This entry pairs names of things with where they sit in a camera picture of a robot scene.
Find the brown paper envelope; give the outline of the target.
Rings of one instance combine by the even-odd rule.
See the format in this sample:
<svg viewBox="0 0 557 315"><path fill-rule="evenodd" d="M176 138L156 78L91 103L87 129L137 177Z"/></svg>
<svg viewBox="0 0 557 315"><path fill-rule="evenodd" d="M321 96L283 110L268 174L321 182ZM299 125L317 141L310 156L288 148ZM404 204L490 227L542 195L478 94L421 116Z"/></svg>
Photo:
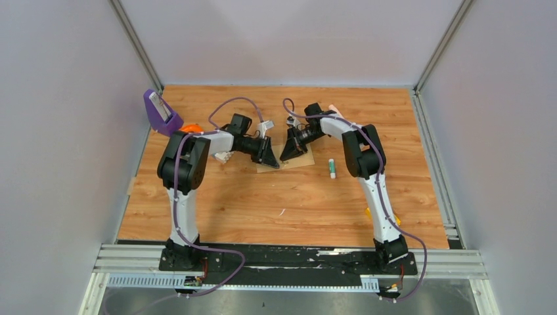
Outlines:
<svg viewBox="0 0 557 315"><path fill-rule="evenodd" d="M271 172L271 171L281 171L281 170L285 170L285 169L293 169L293 168L297 168L297 167L305 167L305 166L310 166L310 165L315 164L315 160L314 160L314 157L313 157L313 152L312 152L312 149L311 149L310 145L307 145L307 152L306 153L302 154L299 157L289 159L288 161L281 161L279 159L280 154L282 153L283 149L284 149L283 144L273 145L273 147L272 147L273 153L274 153L275 157L277 158L277 161L280 165L279 169L275 169L275 168L272 168L272 167L256 164L257 173L266 173L266 172Z"/></svg>

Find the green white glue stick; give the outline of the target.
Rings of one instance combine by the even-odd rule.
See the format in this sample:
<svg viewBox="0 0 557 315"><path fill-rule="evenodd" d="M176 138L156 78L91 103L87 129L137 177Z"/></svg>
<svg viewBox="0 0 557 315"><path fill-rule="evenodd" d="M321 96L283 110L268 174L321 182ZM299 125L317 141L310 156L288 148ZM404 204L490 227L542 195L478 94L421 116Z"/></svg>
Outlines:
<svg viewBox="0 0 557 315"><path fill-rule="evenodd" d="M329 159L328 160L328 168L329 168L329 173L330 173L330 178L331 179L335 179L336 178L336 164L334 159Z"/></svg>

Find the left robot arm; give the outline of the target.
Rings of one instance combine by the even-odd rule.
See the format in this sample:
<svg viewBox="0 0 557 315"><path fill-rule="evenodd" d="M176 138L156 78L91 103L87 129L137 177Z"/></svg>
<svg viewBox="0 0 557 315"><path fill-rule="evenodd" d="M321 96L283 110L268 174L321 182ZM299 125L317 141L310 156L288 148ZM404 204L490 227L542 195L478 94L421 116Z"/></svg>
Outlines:
<svg viewBox="0 0 557 315"><path fill-rule="evenodd" d="M167 190L171 205L171 234L162 250L160 270L193 271L201 263L203 252L196 222L197 189L204 180L206 165L215 154L248 154L251 161L278 169L272 150L271 120L257 126L257 134L247 134L252 120L234 114L231 122L214 131L174 132L158 164L157 175Z"/></svg>

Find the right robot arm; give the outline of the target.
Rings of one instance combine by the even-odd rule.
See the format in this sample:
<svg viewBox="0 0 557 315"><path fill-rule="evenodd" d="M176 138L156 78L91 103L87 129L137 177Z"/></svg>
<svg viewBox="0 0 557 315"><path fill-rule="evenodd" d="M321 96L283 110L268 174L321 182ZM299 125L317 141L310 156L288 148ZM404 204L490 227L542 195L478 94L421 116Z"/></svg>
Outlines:
<svg viewBox="0 0 557 315"><path fill-rule="evenodd" d="M375 265L384 274L391 274L401 266L409 254L407 242L394 219L386 190L384 168L386 157L373 125L362 126L343 118L335 110L321 110L319 104L308 105L304 114L296 114L286 103L289 113L287 140L280 154L281 161L288 161L307 153L307 145L325 135L342 142L344 159L349 174L355 177L364 193L370 210L377 252Z"/></svg>

